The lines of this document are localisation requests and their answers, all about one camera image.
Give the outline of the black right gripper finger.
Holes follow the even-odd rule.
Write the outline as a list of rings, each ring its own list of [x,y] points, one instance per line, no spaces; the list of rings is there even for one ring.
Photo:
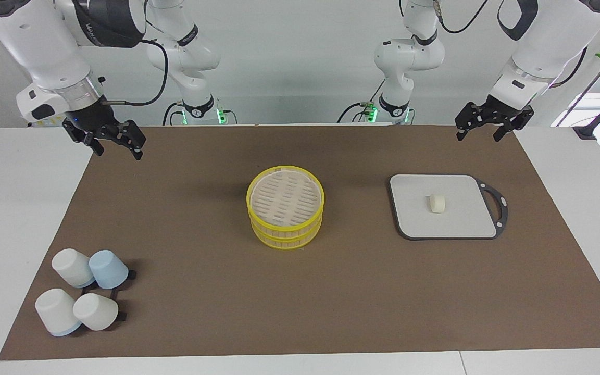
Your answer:
[[[143,156],[143,146],[147,138],[136,125],[135,121],[127,120],[123,123],[123,141],[124,146],[131,152],[135,160],[140,160]]]
[[[102,156],[104,148],[102,147],[102,144],[98,138],[95,137],[95,133],[93,133],[93,131],[85,132],[85,145],[89,147],[93,154],[95,154],[97,157]]]

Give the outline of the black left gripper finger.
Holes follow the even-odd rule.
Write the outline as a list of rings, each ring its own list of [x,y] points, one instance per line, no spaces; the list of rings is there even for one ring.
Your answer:
[[[495,133],[493,133],[493,140],[496,142],[500,142],[502,138],[504,138],[508,133],[512,133],[513,131],[518,129],[518,121],[517,117],[514,119],[505,119],[500,125]]]
[[[456,137],[461,142],[469,131],[480,126],[481,109],[479,105],[467,103],[455,117]]]

